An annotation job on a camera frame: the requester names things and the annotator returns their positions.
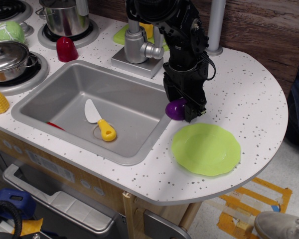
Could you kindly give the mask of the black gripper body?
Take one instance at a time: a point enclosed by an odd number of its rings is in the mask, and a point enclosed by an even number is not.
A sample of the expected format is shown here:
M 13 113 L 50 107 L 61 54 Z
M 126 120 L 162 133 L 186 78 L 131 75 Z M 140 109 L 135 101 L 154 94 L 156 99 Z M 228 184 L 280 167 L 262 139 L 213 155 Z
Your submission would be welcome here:
M 169 63 L 164 63 L 164 77 L 177 79 L 180 92 L 187 101 L 201 102 L 206 100 L 203 84 L 208 76 L 208 63 L 202 61 L 188 71 L 176 71 Z

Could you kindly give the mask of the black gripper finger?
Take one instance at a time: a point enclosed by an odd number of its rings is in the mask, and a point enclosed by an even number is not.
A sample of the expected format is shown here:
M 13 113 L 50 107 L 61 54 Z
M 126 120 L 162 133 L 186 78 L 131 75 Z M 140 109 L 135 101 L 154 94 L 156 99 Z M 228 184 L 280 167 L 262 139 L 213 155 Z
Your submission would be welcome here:
M 167 98 L 170 102 L 184 98 L 184 96 L 180 92 L 180 86 L 177 79 L 171 77 L 164 77 L 163 85 Z
M 193 119 L 202 116 L 206 112 L 206 100 L 201 102 L 188 101 L 184 105 L 185 121 L 191 122 Z

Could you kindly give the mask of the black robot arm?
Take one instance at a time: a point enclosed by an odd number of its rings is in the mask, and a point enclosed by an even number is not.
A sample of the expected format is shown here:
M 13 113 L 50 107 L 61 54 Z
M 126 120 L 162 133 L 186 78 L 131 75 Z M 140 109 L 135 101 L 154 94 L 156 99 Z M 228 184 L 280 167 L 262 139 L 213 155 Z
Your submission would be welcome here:
M 186 99 L 187 122 L 201 116 L 206 105 L 203 84 L 209 80 L 208 66 L 214 63 L 205 51 L 209 38 L 199 11 L 189 0 L 128 0 L 126 11 L 130 20 L 152 24 L 164 36 L 170 53 L 163 65 L 168 100 Z

